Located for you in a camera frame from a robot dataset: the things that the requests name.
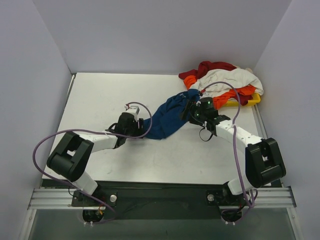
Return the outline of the blue Mickey Mouse t-shirt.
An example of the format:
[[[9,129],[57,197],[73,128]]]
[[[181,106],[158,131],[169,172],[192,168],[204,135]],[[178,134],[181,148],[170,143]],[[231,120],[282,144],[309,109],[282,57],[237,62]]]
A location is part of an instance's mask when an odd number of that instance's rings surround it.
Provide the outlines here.
[[[160,105],[151,118],[143,121],[143,126],[147,130],[152,122],[151,129],[145,135],[152,140],[162,140],[177,132],[187,120],[182,120],[180,114],[184,111],[188,101],[197,102],[200,99],[199,91],[189,89],[174,95]]]

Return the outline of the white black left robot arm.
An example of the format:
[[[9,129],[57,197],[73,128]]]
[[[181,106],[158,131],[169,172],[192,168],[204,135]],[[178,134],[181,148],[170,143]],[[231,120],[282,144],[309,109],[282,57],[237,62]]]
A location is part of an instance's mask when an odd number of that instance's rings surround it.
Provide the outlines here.
[[[83,200],[90,206],[101,201],[99,185],[86,172],[90,155],[122,146],[128,137],[144,133],[144,120],[134,111],[123,112],[118,122],[103,134],[77,134],[68,131],[59,141],[47,160],[47,167],[63,176],[77,189],[82,190]]]

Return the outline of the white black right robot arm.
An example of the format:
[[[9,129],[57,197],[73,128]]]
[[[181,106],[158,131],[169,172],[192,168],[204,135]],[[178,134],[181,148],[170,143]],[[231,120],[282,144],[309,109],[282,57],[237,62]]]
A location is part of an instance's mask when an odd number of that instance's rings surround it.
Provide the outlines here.
[[[225,203],[233,204],[241,194],[286,175],[278,142],[237,126],[234,120],[218,113],[211,98],[204,97],[197,102],[188,100],[180,118],[209,131],[210,138],[219,137],[232,144],[238,177],[223,185],[221,197]]]

